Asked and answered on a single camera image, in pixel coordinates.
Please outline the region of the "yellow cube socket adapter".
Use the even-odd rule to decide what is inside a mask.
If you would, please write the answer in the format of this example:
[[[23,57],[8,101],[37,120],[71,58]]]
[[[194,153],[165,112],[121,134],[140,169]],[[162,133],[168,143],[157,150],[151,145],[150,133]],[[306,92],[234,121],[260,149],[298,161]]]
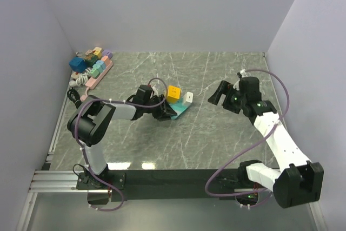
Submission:
[[[167,92],[167,101],[170,104],[176,104],[181,96],[181,89],[179,87],[169,85]]]

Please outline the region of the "teal power strip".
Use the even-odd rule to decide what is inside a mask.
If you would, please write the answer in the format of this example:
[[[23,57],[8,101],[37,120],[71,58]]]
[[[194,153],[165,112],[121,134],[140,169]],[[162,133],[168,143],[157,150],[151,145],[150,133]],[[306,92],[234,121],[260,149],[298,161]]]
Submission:
[[[177,114],[175,116],[172,116],[171,119],[175,120],[180,117],[191,105],[192,102],[185,101],[183,98],[180,98],[175,104],[170,104],[171,108]]]

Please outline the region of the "white plug adapter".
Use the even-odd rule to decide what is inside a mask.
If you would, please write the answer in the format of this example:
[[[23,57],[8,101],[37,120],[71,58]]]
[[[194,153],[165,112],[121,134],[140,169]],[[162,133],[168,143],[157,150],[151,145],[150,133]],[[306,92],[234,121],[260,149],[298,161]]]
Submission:
[[[193,97],[194,97],[193,93],[187,91],[185,95],[183,96],[182,104],[186,107],[189,107],[193,103]]]

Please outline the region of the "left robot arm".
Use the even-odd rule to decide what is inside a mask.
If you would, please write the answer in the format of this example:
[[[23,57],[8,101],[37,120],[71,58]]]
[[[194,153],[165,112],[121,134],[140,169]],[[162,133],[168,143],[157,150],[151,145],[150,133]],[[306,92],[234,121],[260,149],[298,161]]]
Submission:
[[[89,182],[101,189],[107,185],[108,165],[100,145],[112,120],[135,121],[144,114],[151,114],[158,121],[170,120],[177,112],[165,100],[164,95],[140,97],[131,95],[125,101],[103,100],[94,95],[85,99],[68,122],[68,130],[76,139],[89,172]]]

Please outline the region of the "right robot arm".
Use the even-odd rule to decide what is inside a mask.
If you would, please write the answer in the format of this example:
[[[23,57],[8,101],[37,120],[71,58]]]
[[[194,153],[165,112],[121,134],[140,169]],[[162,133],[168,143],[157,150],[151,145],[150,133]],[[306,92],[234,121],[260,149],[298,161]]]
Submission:
[[[293,141],[270,101],[262,99],[256,77],[241,78],[236,85],[221,81],[208,102],[235,114],[243,113],[261,133],[271,149],[279,169],[272,169],[258,160],[239,165],[236,183],[240,188],[258,184],[273,192],[282,208],[318,201],[321,196],[324,169],[310,159]]]

